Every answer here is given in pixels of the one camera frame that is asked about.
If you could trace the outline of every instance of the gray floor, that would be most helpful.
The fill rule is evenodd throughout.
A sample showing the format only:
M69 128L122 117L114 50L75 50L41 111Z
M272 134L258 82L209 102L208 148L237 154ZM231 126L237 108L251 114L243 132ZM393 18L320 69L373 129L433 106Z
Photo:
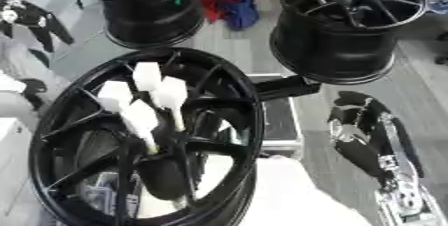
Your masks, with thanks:
M30 1L56 13L77 40L71 47L58 46L52 61L52 68L58 74L75 79L127 51L104 36L104 21L97 1L85 0L87 7L84 11L76 8L74 0ZM257 0L257 5L261 21L254 27L243 32L230 32L221 22L206 25L180 46L220 55L246 73L289 74L272 57L268 47L269 33L280 12L278 2ZM448 152L448 85L445 83L448 68L433 64L436 55L448 53L447 43L433 41L444 26L448 29L448 20L428 16L403 30L403 39L396 50L396 66L381 80L354 87L326 85L319 94L295 99L305 138L303 161L312 178L337 200L358 209L374 225L379 225L372 192L376 185L329 147L325 124L329 108L339 90L365 92L389 106L407 126L426 170L424 181L448 213L448 159L445 156ZM36 45L25 33L23 35L30 46ZM25 182L17 193L20 194L9 205L9 211L16 212L5 214L10 219L0 225L35 225L38 204L30 196L28 183ZM26 218L17 223L12 216Z

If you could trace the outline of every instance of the metal bracket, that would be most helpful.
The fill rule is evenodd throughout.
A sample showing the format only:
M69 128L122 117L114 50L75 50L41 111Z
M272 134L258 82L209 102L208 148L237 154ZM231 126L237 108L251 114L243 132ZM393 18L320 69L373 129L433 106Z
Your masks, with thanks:
M268 101L287 97L298 97L315 94L320 91L321 83L307 82L302 76L295 75L256 83L255 87L261 101Z

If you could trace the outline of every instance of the green object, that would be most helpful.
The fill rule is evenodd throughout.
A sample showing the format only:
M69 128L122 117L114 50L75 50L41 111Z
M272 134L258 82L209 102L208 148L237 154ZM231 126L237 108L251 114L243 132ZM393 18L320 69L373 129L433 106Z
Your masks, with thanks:
M174 0L174 4L176 6L180 6L180 5L182 5L182 0Z

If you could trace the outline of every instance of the white fabric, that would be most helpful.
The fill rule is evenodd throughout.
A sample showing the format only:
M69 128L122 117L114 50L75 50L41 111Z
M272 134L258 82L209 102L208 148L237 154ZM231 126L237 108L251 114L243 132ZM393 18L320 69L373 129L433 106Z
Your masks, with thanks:
M232 160L210 156L197 196L204 197L225 176ZM173 205L142 194L140 217L160 216L175 211ZM350 209L316 188L302 164L286 157L258 159L254 198L239 226L371 226Z
M240 226L371 226L356 210L316 188L297 160L259 159L257 174L254 199Z

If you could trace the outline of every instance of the white 3d printed part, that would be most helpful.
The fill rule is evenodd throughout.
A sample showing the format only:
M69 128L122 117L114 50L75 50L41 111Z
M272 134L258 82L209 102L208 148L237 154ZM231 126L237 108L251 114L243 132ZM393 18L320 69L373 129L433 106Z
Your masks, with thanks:
M159 64L156 62L139 62L132 74L135 85L140 91L152 92L162 83Z
M106 81L98 93L98 101L110 112L119 112L132 101L129 85L123 81Z
M160 87L154 91L154 96L158 101L158 106L171 110L176 130L184 131L185 125L181 107L188 97L185 81L178 78L165 77Z
M152 130L159 125L156 112L142 100L136 100L120 112L129 131L145 140L150 154L158 152Z

